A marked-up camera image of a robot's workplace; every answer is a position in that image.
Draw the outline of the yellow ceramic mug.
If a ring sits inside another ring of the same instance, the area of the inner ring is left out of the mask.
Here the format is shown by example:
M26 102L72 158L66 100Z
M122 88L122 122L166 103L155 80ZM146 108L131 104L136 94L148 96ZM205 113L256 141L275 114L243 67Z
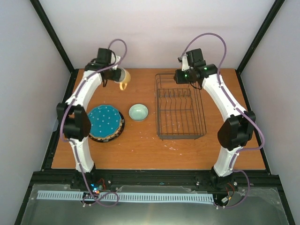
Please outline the yellow ceramic mug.
M130 81L131 81L130 73L127 70L122 68L121 75L120 75L120 81L119 81L120 90L125 90Z

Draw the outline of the dark wire dish rack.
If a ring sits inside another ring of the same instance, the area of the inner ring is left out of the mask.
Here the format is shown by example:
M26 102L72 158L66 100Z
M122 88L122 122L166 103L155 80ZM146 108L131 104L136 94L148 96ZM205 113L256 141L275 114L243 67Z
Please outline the dark wire dish rack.
M198 139L206 135L199 84L177 84L174 74L155 76L155 115L161 140Z

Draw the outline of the pale green ceramic bowl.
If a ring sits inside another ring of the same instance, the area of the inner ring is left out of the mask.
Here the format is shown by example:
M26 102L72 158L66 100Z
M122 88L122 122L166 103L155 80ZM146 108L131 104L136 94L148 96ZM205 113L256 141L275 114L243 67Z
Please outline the pale green ceramic bowl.
M149 111L143 104L135 104L130 107L128 114L134 121L143 121L147 118Z

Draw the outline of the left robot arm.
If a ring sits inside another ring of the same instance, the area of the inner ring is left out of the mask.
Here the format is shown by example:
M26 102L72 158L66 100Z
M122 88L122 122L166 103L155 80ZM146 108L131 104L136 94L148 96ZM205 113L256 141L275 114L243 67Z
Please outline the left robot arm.
M89 189L97 185L98 178L91 173L94 167L88 145L91 122L86 109L101 83L106 83L108 80L119 83L125 78L122 70L118 68L118 62L120 56L116 56L112 50L99 48L97 57L85 66L82 79L71 97L56 107L60 136L63 141L70 143L75 158L75 168L85 173L81 177L81 183Z

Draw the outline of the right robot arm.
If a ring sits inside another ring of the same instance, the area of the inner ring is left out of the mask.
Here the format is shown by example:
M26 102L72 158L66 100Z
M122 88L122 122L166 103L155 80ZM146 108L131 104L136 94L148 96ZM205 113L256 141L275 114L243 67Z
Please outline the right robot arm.
M184 52L178 61L181 69L175 72L175 82L205 90L221 113L224 123L217 133L221 149L210 171L210 185L213 189L221 189L230 181L239 153L252 139L256 115L246 111L235 99L219 68L206 63L200 48Z

